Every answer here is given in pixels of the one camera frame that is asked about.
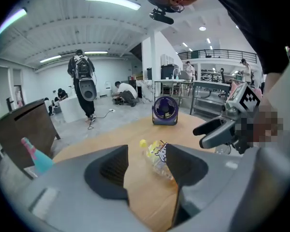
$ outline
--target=railing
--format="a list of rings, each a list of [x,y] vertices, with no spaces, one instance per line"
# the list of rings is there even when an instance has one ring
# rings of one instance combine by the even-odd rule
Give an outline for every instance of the railing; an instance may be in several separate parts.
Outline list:
[[[236,50],[197,50],[193,52],[182,52],[178,56],[181,60],[191,58],[229,58],[239,60],[239,62],[244,58],[247,62],[257,63],[257,55],[255,53]]]

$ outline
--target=electric fan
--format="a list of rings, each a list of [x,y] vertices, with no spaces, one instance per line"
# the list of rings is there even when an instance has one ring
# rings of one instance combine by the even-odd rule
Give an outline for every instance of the electric fan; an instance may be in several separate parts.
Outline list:
[[[154,125],[173,126],[177,124],[178,105],[173,98],[169,96],[158,98],[152,109]]]

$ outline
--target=gray floor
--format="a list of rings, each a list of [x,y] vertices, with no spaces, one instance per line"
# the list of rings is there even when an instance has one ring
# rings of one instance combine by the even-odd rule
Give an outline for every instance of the gray floor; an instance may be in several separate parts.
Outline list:
[[[128,105],[114,105],[112,98],[105,97],[95,101],[95,109],[97,117],[104,117],[109,109],[115,109],[115,112],[110,112],[105,118],[97,118],[91,130],[88,130],[89,123],[85,119],[81,119],[72,123],[66,123],[63,115],[58,114],[51,117],[53,124],[60,135],[60,140],[55,140],[52,146],[54,156],[62,149],[69,145],[73,145],[83,141],[86,138],[93,138],[101,133],[111,131],[115,128],[122,127],[131,122],[137,121],[143,117],[151,115],[152,103],[138,103],[135,107]],[[190,109],[180,107],[179,111],[189,114]],[[197,114],[197,117],[208,121],[209,117]],[[220,152],[227,152],[230,148],[222,145],[217,148]]]

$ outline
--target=black sleeve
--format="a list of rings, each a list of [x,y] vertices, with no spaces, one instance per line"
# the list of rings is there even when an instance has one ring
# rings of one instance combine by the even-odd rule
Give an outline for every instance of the black sleeve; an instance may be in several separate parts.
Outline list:
[[[289,63],[284,44],[267,42],[253,36],[245,29],[242,29],[241,32],[257,53],[263,74],[283,73]]]
[[[71,58],[70,59],[70,61],[69,61],[69,65],[68,65],[68,73],[71,75],[71,74],[73,74],[73,66],[74,66],[74,59],[73,58]]]
[[[93,66],[93,63],[90,61],[89,58],[88,58],[88,63],[90,64],[92,71],[95,72],[95,67]]]

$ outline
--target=ceiling light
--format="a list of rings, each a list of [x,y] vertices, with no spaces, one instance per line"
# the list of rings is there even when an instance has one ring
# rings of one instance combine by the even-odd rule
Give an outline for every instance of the ceiling light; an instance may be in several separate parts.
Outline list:
[[[87,0],[87,1],[110,2],[110,3],[118,4],[121,6],[125,6],[133,10],[138,10],[141,7],[138,3],[131,2],[128,0]]]
[[[40,63],[44,63],[44,62],[47,62],[47,61],[50,61],[50,60],[54,60],[54,59],[57,59],[57,58],[60,58],[61,56],[58,55],[58,56],[55,56],[55,57],[51,57],[51,58],[47,58],[47,59],[44,59],[42,61],[40,61]]]
[[[27,11],[25,9],[21,9],[17,11],[14,15],[11,17],[7,18],[0,26],[0,34],[8,27],[10,26],[13,22],[17,21],[19,18],[23,17],[24,15],[27,14]]]
[[[107,51],[89,51],[85,52],[85,54],[106,54]]]

